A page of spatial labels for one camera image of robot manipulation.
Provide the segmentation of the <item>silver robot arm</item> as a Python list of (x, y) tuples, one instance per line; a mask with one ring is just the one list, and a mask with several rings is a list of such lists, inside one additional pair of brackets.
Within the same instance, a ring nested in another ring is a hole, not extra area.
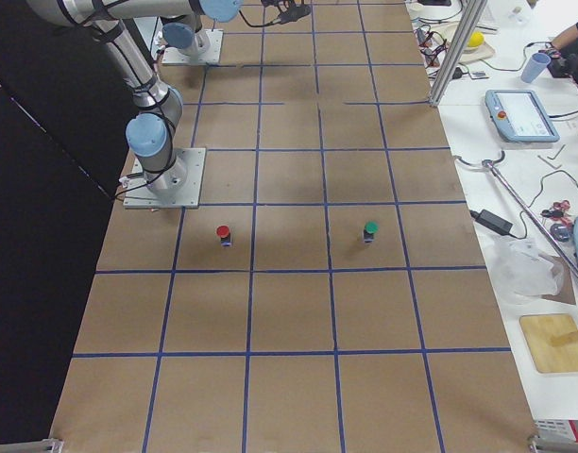
[(127, 144), (142, 166), (135, 189), (156, 195), (173, 192), (186, 179), (173, 139), (182, 115), (179, 92), (163, 82), (125, 21), (192, 13), (188, 1), (30, 1), (29, 7), (60, 32), (83, 28), (102, 44), (127, 84), (139, 114), (126, 127)]
[(190, 1), (192, 11), (161, 17), (159, 44), (164, 65), (217, 65), (220, 60), (223, 31), (206, 28), (202, 16), (222, 23), (234, 19), (243, 1)]

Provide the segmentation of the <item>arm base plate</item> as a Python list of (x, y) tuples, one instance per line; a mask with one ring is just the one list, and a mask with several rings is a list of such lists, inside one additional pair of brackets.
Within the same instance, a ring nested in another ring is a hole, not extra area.
[(222, 29), (201, 29), (189, 47), (177, 48), (167, 42), (163, 33), (158, 34), (158, 44), (164, 47), (162, 64), (167, 66), (217, 65), (221, 57)]
[(174, 165), (159, 178), (144, 178), (141, 163), (134, 159), (132, 172), (139, 176), (127, 184), (122, 197), (126, 209), (197, 209), (205, 168), (205, 148), (175, 148)]

